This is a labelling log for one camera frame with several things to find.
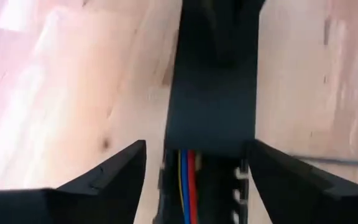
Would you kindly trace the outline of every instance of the electrical cable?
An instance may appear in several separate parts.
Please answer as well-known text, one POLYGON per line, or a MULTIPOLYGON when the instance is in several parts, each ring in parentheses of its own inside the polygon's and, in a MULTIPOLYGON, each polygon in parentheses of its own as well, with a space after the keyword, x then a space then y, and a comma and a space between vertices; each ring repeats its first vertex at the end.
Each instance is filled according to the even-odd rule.
POLYGON ((190 198, 189 198, 189 183, 188 183, 188 171, 187 171, 187 151, 181 152, 181 189, 183 191, 183 210, 185 224, 190 223, 190 198))
POLYGON ((188 183, 190 197, 190 221, 191 224, 197 224, 197 191, 196 191, 196 165, 195 153, 188 151, 188 183))
POLYGON ((181 203, 181 210, 184 214, 185 208, 183 206, 183 192, 181 191, 181 162, 180 162, 181 153, 178 151, 178 181, 179 181, 179 193, 180 193, 180 203, 181 203))

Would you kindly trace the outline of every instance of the light wood surface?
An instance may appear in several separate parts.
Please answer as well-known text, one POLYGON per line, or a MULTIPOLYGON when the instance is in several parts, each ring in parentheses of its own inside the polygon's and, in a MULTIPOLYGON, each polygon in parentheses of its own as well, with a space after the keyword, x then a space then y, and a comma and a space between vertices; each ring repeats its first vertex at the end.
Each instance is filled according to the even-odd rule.
MULTIPOLYGON (((289 154, 358 160, 358 1, 266 1, 256 137, 289 154)), ((313 165, 358 183, 358 168, 313 165)), ((250 223, 268 223, 250 189, 250 223)))
POLYGON ((135 222, 151 223, 180 10, 179 0, 0 0, 0 189, 58 187, 146 139, 135 222))

